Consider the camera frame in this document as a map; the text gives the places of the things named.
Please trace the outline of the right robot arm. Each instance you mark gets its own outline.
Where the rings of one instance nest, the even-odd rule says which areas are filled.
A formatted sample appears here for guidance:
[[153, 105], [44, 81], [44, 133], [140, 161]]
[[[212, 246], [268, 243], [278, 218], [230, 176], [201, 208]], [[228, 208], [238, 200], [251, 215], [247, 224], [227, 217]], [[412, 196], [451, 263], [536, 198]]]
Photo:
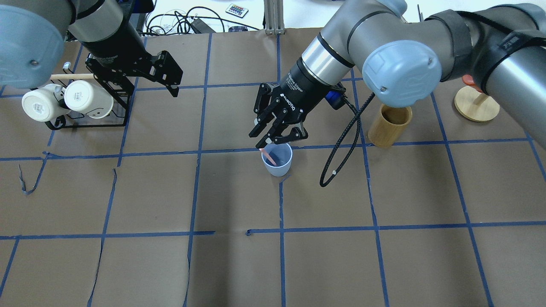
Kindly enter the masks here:
[[403, 0], [348, 0], [277, 85], [261, 84], [256, 148], [306, 139], [308, 113], [353, 67], [384, 105], [407, 107], [439, 82], [475, 84], [545, 146], [545, 12], [530, 3], [445, 10], [405, 23]]

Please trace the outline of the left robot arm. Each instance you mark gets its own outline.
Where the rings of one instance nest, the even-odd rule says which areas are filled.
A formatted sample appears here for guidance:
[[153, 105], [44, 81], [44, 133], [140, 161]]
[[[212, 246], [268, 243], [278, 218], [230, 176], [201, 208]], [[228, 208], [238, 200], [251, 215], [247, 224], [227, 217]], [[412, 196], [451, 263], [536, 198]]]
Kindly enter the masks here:
[[168, 51], [146, 51], [117, 0], [3, 0], [1, 85], [43, 85], [63, 54], [67, 33], [92, 55], [88, 68], [106, 82], [142, 77], [179, 93], [183, 70]]

